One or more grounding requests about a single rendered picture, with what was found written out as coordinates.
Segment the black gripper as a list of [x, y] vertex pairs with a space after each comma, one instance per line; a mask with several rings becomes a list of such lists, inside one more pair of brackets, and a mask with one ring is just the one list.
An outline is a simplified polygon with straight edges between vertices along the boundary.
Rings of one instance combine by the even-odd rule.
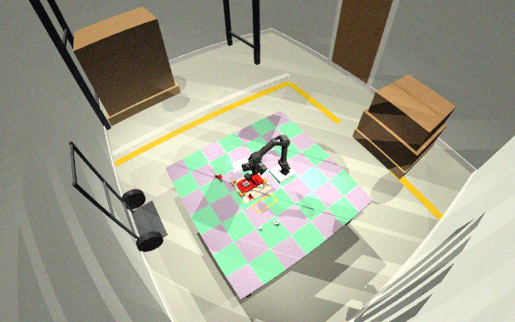
[[259, 173], [260, 173], [260, 175], [262, 175], [266, 170], [267, 170], [267, 167], [266, 167], [264, 164], [261, 164], [259, 169], [257, 169], [257, 170], [253, 170], [253, 169], [252, 169], [252, 170], [251, 170], [251, 171], [252, 171], [252, 173], [251, 173], [251, 174], [246, 173], [246, 174], [244, 175], [244, 177], [245, 177], [245, 179], [246, 179], [247, 181], [252, 181], [252, 180], [253, 180], [252, 176], [257, 175], [257, 174], [259, 174]]

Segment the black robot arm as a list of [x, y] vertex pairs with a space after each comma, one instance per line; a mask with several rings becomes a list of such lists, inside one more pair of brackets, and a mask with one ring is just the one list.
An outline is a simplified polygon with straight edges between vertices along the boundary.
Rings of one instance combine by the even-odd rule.
[[[278, 141], [280, 139], [280, 141]], [[289, 174], [291, 171], [291, 167], [287, 161], [288, 156], [288, 147], [290, 146], [290, 139], [287, 135], [278, 135], [277, 137], [271, 138], [271, 140], [265, 144], [259, 151], [253, 152], [249, 159], [248, 163], [242, 164], [243, 172], [248, 170], [257, 170], [260, 168], [260, 164], [262, 163], [262, 157], [269, 152], [275, 146], [281, 146], [281, 158], [278, 160], [278, 163], [282, 170], [280, 171], [283, 175]], [[251, 161], [252, 160], [252, 161]]]

